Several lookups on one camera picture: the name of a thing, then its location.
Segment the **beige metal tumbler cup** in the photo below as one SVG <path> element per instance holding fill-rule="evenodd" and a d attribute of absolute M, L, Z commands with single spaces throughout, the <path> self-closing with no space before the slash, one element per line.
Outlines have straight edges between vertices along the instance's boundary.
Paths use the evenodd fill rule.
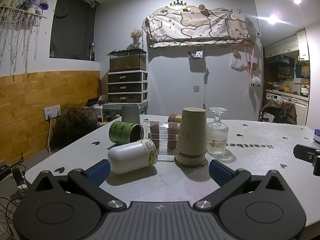
<path fill-rule="evenodd" d="M 180 131 L 176 143 L 175 161 L 183 167 L 200 167 L 206 161 L 206 111 L 187 107 L 182 111 Z"/>

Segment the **grey cup at back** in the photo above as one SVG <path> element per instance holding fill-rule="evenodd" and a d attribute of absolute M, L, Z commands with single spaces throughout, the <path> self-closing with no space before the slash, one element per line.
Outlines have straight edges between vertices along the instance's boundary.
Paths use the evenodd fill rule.
<path fill-rule="evenodd" d="M 122 122 L 140 124 L 139 106 L 137 104 L 122 105 L 121 120 Z"/>

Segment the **brown wooden round cup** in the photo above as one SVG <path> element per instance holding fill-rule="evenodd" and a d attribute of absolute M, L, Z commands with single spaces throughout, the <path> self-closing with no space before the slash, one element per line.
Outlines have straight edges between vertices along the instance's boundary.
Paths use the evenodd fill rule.
<path fill-rule="evenodd" d="M 170 114 L 168 117 L 168 122 L 181 123 L 182 116 L 180 114 Z"/>

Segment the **blue white tissue pack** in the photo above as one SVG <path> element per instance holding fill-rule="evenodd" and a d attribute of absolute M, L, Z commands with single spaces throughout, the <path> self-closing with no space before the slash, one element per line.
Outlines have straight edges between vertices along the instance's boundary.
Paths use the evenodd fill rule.
<path fill-rule="evenodd" d="M 320 129 L 315 129 L 314 135 L 313 135 L 313 140 L 320 144 Z"/>

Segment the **clear ribbed stemmed glass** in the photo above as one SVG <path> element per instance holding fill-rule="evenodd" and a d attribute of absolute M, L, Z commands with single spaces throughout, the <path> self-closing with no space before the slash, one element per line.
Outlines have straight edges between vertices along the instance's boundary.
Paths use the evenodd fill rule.
<path fill-rule="evenodd" d="M 221 122 L 221 115 L 228 113 L 226 108 L 210 107 L 215 114 L 214 121 L 207 123 L 207 151 L 210 154 L 221 154 L 226 149 L 228 126 Z"/>

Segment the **chair with brown jacket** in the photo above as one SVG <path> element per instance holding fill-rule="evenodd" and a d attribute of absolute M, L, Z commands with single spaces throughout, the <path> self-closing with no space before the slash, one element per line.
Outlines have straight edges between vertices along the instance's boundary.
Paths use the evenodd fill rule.
<path fill-rule="evenodd" d="M 297 124 L 297 112 L 293 102 L 267 98 L 261 111 L 274 116 L 272 122 L 279 124 Z"/>

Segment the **green printed can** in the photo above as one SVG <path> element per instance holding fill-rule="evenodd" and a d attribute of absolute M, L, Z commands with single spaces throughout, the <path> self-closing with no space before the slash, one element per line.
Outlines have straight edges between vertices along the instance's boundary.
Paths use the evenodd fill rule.
<path fill-rule="evenodd" d="M 115 121 L 110 126 L 108 135 L 113 143 L 123 145 L 143 139 L 144 129 L 140 124 Z"/>

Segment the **white plush sheep toy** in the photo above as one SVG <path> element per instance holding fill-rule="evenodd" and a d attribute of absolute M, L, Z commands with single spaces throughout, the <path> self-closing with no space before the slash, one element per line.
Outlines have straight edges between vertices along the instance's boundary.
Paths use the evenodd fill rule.
<path fill-rule="evenodd" d="M 254 76 L 251 79 L 251 86 L 252 87 L 260 87 L 261 85 L 261 80 L 258 76 Z"/>

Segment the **white three-drawer cabinet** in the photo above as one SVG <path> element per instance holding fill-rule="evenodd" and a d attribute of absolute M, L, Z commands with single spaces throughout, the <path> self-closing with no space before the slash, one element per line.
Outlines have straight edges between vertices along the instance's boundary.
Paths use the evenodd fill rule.
<path fill-rule="evenodd" d="M 148 72 L 111 72 L 108 78 L 109 103 L 144 103 L 148 100 Z"/>

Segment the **glass fish tank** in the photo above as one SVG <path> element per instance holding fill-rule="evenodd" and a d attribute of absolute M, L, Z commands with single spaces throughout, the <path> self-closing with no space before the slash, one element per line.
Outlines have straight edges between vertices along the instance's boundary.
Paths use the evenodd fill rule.
<path fill-rule="evenodd" d="M 109 53 L 109 72 L 146 70 L 146 51 L 142 49 L 118 50 Z"/>

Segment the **dark window curtain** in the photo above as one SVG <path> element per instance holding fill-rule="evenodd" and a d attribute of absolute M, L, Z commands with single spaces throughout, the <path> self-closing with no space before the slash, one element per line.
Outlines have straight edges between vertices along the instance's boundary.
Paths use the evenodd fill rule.
<path fill-rule="evenodd" d="M 49 57 L 93 60 L 96 0 L 57 0 Z"/>

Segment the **cartoon patterned cloth cover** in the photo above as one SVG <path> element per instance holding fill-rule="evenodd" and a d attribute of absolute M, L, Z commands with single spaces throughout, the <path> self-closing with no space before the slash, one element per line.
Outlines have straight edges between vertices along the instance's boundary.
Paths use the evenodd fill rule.
<path fill-rule="evenodd" d="M 145 18 L 143 29 L 151 48 L 227 47 L 250 40 L 245 16 L 226 8 L 160 8 Z"/>

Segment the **purple plush toy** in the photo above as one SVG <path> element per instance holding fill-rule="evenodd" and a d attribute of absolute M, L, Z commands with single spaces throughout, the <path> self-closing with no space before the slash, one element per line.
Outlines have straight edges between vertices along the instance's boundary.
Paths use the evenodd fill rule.
<path fill-rule="evenodd" d="M 25 0 L 17 6 L 17 9 L 41 15 L 41 11 L 49 9 L 49 4 L 47 2 L 41 2 L 40 0 Z"/>

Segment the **white wall power socket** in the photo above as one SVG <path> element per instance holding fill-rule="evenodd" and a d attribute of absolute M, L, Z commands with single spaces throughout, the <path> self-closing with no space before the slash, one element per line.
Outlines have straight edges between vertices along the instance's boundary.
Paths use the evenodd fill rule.
<path fill-rule="evenodd" d="M 50 106 L 43 109 L 44 119 L 49 120 L 61 115 L 60 105 Z"/>

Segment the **macrame wall hanger shelf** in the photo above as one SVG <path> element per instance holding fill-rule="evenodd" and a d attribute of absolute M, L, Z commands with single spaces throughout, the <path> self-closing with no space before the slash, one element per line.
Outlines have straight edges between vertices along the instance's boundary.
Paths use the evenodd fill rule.
<path fill-rule="evenodd" d="M 24 1 L 1 0 L 1 63 L 9 65 L 10 75 L 15 74 L 19 62 L 27 71 L 30 50 L 33 50 L 33 59 L 37 59 L 40 24 L 46 18 L 45 10 L 37 15 L 17 9 Z"/>

